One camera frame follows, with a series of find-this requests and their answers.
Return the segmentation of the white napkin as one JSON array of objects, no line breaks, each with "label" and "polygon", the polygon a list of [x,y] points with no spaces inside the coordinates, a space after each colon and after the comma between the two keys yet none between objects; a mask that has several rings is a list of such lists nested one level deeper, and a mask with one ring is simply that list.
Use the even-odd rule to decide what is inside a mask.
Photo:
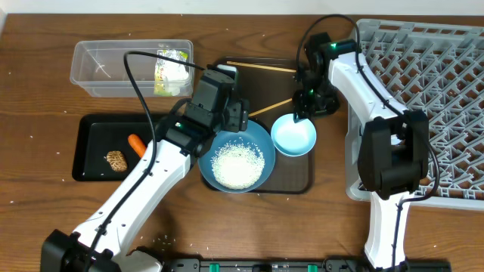
[{"label": "white napkin", "polygon": [[160,68],[161,85],[166,96],[179,96],[189,80],[185,65],[165,60]]}]

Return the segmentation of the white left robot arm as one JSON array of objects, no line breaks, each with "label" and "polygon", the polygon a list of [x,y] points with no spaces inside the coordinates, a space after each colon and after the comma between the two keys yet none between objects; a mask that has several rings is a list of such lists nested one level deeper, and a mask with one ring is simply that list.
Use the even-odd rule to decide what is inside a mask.
[{"label": "white left robot arm", "polygon": [[138,164],[110,198],[71,234],[54,230],[42,244],[42,271],[161,271],[164,263],[129,249],[169,190],[207,153],[221,131],[245,131],[248,102],[237,93],[238,71],[203,69],[192,98],[179,100],[158,124]]}]

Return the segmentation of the orange carrot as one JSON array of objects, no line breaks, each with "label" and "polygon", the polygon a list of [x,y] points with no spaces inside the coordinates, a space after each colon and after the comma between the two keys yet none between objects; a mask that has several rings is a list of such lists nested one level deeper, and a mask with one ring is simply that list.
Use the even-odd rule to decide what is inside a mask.
[{"label": "orange carrot", "polygon": [[136,152],[136,154],[142,158],[146,152],[146,145],[143,140],[136,134],[131,134],[128,136],[129,146]]}]

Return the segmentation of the yellow foil snack wrapper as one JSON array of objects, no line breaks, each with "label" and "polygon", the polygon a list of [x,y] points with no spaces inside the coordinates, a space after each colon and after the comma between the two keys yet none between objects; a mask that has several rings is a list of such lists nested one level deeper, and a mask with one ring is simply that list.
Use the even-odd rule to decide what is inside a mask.
[{"label": "yellow foil snack wrapper", "polygon": [[[158,50],[157,53],[160,56],[182,62],[188,59],[187,53],[175,49]],[[186,83],[188,77],[189,73],[185,65],[158,58],[154,71],[155,95],[165,97],[179,96],[181,93],[180,85]]]}]

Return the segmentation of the light blue small bowl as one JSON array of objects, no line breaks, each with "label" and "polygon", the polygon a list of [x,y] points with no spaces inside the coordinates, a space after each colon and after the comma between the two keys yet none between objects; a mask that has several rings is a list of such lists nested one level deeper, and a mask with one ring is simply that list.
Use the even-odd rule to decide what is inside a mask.
[{"label": "light blue small bowl", "polygon": [[285,156],[298,157],[309,153],[315,146],[317,131],[309,119],[294,122],[293,114],[280,116],[271,127],[275,148]]}]

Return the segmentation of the brown cookie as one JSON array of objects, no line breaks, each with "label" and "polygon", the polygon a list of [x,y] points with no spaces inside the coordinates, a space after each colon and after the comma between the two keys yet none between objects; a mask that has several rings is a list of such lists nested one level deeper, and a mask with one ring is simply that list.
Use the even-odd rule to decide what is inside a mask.
[{"label": "brown cookie", "polygon": [[121,151],[110,151],[106,155],[106,160],[115,172],[124,172],[128,169],[127,161]]}]

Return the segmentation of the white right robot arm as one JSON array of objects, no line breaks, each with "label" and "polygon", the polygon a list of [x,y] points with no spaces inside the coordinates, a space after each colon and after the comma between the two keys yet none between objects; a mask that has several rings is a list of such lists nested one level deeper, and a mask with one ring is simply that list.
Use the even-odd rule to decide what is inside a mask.
[{"label": "white right robot arm", "polygon": [[427,115],[399,103],[372,73],[358,30],[355,38],[339,42],[306,30],[297,50],[306,53],[309,64],[296,66],[295,80],[302,87],[293,96],[293,121],[329,116],[340,107],[337,95],[344,96],[361,123],[356,167],[371,194],[365,257],[373,270],[409,270],[403,239],[410,204],[437,191],[414,194],[428,164],[439,163]]}]

